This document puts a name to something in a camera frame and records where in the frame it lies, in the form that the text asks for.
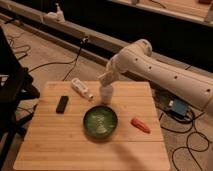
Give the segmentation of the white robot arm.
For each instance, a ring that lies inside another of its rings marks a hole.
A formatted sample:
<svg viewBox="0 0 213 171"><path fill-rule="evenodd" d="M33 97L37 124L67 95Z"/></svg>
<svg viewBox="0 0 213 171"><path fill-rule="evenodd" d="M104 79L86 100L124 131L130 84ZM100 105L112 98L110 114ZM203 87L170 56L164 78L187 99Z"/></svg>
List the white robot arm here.
<svg viewBox="0 0 213 171"><path fill-rule="evenodd" d="M117 81L120 73L135 70L197 109L213 114L212 78L159 62L151 54L152 46L145 39L122 48L98 77L101 85L106 87Z"/></svg>

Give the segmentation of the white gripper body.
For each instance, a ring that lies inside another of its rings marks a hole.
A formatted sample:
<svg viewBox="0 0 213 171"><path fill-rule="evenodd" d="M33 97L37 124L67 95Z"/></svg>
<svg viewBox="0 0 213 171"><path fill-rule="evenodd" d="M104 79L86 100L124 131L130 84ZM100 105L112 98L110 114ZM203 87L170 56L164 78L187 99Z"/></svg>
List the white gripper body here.
<svg viewBox="0 0 213 171"><path fill-rule="evenodd" d="M116 70L106 70L102 75L98 77L98 80L103 87L110 85L118 79L119 73Z"/></svg>

